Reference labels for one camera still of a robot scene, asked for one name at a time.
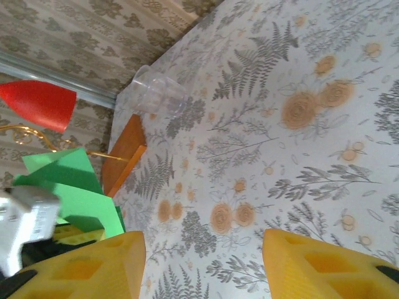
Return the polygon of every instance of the wooden board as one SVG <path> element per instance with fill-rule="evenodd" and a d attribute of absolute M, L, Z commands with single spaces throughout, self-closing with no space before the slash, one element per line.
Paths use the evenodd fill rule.
<path fill-rule="evenodd" d="M 124 161 L 107 158 L 102 167 L 105 195 L 114 197 L 146 149 L 142 121 L 133 114 L 110 152 Z"/>

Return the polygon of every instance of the lamp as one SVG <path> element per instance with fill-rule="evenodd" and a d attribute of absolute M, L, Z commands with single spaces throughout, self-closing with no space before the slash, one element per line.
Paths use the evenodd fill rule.
<path fill-rule="evenodd" d="M 76 92 L 34 80 L 1 84 L 0 97 L 23 119 L 60 133 L 76 104 Z"/>
<path fill-rule="evenodd" d="M 67 128 L 76 104 L 76 92 L 35 80 L 0 84 L 0 97 L 23 119 L 60 133 Z M 60 140 L 55 146 L 42 132 L 24 125 L 0 126 L 0 131 L 6 130 L 13 130 L 13 139 L 19 144 L 30 143 L 31 135 L 35 135 L 52 151 L 75 147 L 70 140 Z M 96 151 L 88 151 L 87 154 L 125 160 Z"/>

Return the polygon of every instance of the curtain rod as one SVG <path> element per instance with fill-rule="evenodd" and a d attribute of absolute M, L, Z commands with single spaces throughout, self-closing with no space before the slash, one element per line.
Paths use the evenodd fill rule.
<path fill-rule="evenodd" d="M 0 72 L 29 80 L 49 82 L 77 93 L 77 97 L 107 108 L 115 108 L 116 93 L 95 85 L 80 82 L 71 76 L 60 74 L 25 59 L 10 55 L 0 49 Z"/>

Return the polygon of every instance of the clear plastic cup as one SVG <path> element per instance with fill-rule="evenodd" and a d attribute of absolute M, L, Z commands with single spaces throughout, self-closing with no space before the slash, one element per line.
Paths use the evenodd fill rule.
<path fill-rule="evenodd" d="M 134 110 L 174 118 L 186 107 L 186 89 L 149 65 L 140 67 L 128 88 Z"/>

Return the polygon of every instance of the white plastic part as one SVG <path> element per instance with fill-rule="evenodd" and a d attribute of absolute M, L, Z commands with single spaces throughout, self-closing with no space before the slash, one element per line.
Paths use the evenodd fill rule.
<path fill-rule="evenodd" d="M 0 268 L 4 276 L 13 276 L 22 268 L 24 243 L 52 237 L 59 207 L 58 197 L 39 187 L 0 190 Z"/>

